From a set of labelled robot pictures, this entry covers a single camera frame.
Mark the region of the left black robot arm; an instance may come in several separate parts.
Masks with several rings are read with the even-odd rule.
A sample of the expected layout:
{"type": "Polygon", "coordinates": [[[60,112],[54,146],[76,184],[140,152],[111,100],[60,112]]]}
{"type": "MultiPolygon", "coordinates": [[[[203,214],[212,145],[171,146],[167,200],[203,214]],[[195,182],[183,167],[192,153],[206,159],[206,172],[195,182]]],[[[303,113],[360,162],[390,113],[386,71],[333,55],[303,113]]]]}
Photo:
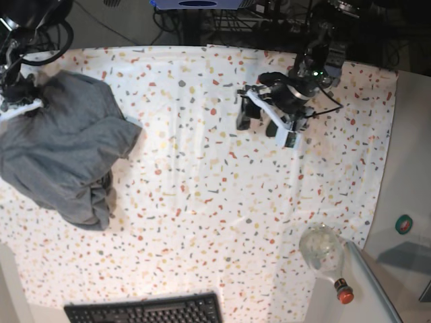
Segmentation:
{"type": "Polygon", "coordinates": [[[366,17],[371,1],[321,1],[310,11],[308,40],[286,73],[258,76],[258,85],[237,91],[241,107],[236,128],[246,131],[266,113],[269,128],[289,139],[319,116],[308,103],[341,80],[347,48],[366,17]]]}

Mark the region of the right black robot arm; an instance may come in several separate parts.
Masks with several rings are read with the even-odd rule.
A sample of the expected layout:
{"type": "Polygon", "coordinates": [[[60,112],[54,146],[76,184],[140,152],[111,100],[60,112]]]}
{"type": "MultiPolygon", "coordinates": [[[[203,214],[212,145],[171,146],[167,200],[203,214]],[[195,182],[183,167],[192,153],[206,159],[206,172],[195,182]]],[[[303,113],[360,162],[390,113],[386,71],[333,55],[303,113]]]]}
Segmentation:
{"type": "Polygon", "coordinates": [[[74,33],[66,21],[72,1],[1,2],[1,115],[23,114],[45,105],[34,76],[24,77],[22,65],[50,64],[69,50],[74,33]],[[32,50],[46,46],[56,53],[41,61],[25,58],[32,50]]]}

